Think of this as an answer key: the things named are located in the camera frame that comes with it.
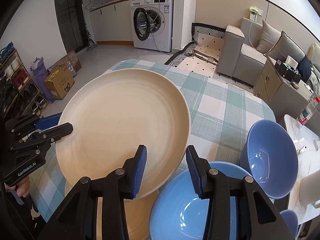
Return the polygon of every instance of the white marble table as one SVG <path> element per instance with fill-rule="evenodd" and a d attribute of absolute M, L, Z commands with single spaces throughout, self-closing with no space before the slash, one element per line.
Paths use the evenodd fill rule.
<path fill-rule="evenodd" d="M 311 204 L 301 206 L 299 200 L 299 188 L 302 179 L 320 170 L 320 149 L 317 149 L 320 146 L 320 142 L 317 141 L 319 137 L 314 132 L 305 126 L 298 128 L 295 122 L 296 120 L 291 116 L 287 114 L 284 116 L 287 132 L 293 140 L 296 149 L 300 150 L 305 146 L 307 146 L 307 148 L 303 153 L 298 155 L 298 178 L 290 192 L 288 209 L 296 212 L 299 224 L 302 224 L 320 215 L 320 208 L 316 209 Z"/>

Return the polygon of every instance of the washing machine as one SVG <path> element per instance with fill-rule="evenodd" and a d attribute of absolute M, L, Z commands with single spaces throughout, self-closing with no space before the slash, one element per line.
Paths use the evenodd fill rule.
<path fill-rule="evenodd" d="M 130 9 L 134 46 L 170 52 L 173 0 L 131 0 Z"/>

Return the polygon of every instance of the black box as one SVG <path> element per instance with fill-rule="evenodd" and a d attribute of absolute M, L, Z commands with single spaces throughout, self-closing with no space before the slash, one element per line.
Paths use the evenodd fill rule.
<path fill-rule="evenodd" d="M 278 71 L 280 76 L 282 76 L 283 78 L 287 79 L 290 82 L 294 81 L 297 84 L 299 84 L 299 82 L 300 82 L 300 80 L 302 78 L 298 74 L 298 71 L 296 69 L 294 69 L 293 67 L 289 66 L 287 63 L 282 62 L 279 59 L 277 60 L 277 62 L 275 64 L 275 69 Z"/>

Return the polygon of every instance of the blue shoe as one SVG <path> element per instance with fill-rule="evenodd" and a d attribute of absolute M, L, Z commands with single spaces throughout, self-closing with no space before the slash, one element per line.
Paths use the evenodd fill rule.
<path fill-rule="evenodd" d="M 13 46 L 13 42 L 11 41 L 7 46 L 8 55 L 15 51 L 15 47 Z"/>
<path fill-rule="evenodd" d="M 5 60 L 8 58 L 8 51 L 7 48 L 3 48 L 0 50 L 0 59 L 1 63 L 5 62 Z"/>

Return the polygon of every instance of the mug handle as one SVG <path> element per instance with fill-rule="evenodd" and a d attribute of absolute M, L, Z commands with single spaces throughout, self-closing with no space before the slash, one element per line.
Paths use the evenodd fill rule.
<path fill-rule="evenodd" d="M 315 207 L 315 208 L 320 208 L 320 201 L 316 201 L 314 203 L 312 203 L 312 205 Z"/>

